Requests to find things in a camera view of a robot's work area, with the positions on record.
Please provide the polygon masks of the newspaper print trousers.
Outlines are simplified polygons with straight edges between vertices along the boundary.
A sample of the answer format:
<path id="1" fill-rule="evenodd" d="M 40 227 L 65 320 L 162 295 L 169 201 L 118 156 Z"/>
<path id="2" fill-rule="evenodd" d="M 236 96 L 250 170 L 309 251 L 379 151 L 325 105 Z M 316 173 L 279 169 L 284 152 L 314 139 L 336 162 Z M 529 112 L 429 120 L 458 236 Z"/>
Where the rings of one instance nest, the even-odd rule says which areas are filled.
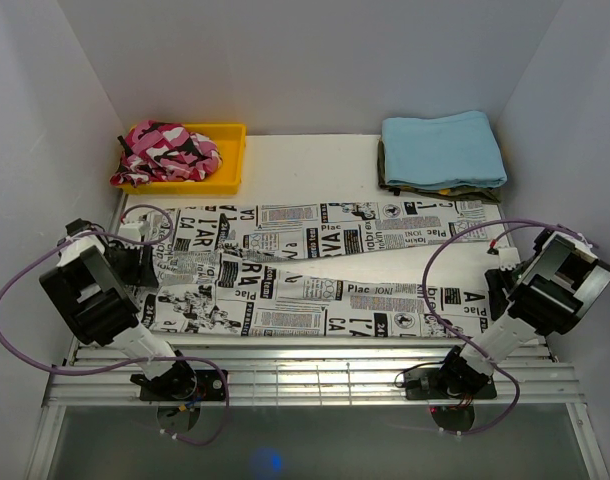
<path id="1" fill-rule="evenodd" d="M 184 206 L 148 216 L 157 288 L 142 323 L 174 334 L 451 337 L 490 320 L 485 292 L 352 276 L 344 258 L 484 242 L 478 202 Z"/>

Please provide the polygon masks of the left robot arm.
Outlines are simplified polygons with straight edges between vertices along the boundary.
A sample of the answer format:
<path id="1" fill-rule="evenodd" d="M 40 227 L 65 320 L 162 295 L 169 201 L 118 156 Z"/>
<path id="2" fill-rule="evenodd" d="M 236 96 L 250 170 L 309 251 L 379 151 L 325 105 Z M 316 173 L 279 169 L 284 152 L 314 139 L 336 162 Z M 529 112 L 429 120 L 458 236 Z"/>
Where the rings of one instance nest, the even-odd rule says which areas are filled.
<path id="1" fill-rule="evenodd" d="M 131 381 L 164 400 L 186 400 L 198 393 L 191 366 L 166 341 L 139 320 L 133 287 L 159 285 L 152 247 L 145 243 L 145 221 L 127 226 L 126 240 L 107 238 L 98 225 L 83 219 L 66 226 L 67 236 L 53 269 L 40 285 L 74 336 L 84 345 L 121 351 L 141 372 Z"/>

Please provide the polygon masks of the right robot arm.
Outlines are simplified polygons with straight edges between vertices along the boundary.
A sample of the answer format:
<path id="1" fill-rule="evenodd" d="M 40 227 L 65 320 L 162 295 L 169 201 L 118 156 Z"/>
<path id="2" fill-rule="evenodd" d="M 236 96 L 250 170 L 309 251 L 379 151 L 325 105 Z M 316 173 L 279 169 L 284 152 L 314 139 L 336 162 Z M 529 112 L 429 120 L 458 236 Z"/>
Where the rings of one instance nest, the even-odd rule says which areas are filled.
<path id="1" fill-rule="evenodd" d="M 449 397 L 476 396 L 514 350 L 570 332 L 610 283 L 610 264 L 584 241 L 551 229 L 536 237 L 531 258 L 515 263 L 503 251 L 498 257 L 499 267 L 485 273 L 492 324 L 453 348 L 436 373 L 436 386 Z"/>

